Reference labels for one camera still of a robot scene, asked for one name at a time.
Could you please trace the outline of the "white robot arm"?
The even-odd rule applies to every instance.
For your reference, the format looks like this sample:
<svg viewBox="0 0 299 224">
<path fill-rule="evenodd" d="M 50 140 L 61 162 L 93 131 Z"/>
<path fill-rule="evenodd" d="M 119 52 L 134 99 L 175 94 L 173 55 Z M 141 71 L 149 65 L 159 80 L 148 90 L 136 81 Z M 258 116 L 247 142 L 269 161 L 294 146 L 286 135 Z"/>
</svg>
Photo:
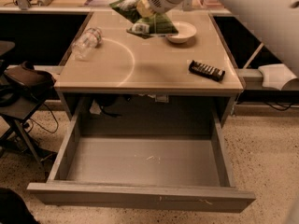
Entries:
<svg viewBox="0 0 299 224">
<path fill-rule="evenodd" d="M 165 13 L 184 0 L 148 0 Z M 218 0 L 289 69 L 299 75 L 299 0 Z"/>
</svg>

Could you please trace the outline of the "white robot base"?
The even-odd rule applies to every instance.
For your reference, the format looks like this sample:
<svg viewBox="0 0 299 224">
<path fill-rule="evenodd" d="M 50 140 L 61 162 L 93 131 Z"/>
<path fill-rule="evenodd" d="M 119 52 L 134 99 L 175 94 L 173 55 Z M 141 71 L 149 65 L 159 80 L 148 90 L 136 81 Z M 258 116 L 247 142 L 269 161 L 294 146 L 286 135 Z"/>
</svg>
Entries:
<svg viewBox="0 0 299 224">
<path fill-rule="evenodd" d="M 258 70 L 263 76 L 262 86 L 264 88 L 281 91 L 289 82 L 298 79 L 284 63 L 263 65 Z"/>
</svg>

